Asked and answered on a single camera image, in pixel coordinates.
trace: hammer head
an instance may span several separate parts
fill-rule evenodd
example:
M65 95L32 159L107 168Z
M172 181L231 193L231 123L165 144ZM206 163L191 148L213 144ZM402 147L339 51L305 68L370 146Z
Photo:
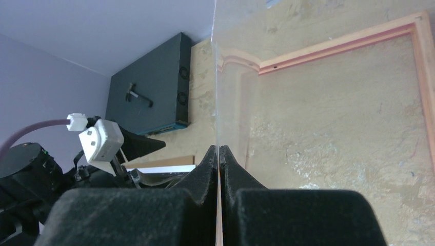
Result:
M134 91L134 87L136 87L136 84L130 83L127 94L125 95L125 101L131 101L131 94L130 92Z

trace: blue edge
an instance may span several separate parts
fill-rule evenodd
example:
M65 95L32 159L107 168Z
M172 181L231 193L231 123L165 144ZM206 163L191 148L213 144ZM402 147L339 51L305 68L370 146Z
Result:
M145 132L136 132L137 135L155 135L155 134L160 134L160 133L164 133L164 132L170 132L170 131L175 131L175 130L179 130L179 129L184 129L186 128L187 125L186 124L181 124L181 123L172 123L166 126L161 126L161 127L157 127L155 129L151 129Z

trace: white connector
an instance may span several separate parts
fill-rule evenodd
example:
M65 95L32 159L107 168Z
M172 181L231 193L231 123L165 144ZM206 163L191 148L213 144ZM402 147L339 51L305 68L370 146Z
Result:
M89 164L115 175L110 161L120 150L124 137L117 123L99 119L95 126L78 135Z
M70 124L67 125L68 131L70 132L78 132L86 129L86 125L88 124L88 119L84 114L69 114L67 119L70 120Z

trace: gray wall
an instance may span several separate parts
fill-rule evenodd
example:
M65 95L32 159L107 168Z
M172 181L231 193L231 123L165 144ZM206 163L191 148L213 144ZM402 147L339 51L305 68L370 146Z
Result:
M110 78L0 34L0 143L29 124L69 113L104 117ZM65 171L81 150L78 132L40 129L20 142L40 143Z

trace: transparent plastic sheet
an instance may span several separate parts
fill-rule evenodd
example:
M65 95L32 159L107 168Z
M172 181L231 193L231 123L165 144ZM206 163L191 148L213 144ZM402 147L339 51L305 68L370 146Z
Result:
M435 245L435 178L403 35L259 75L265 61L428 11L433 0L216 2L216 146L271 189L348 189L389 245Z

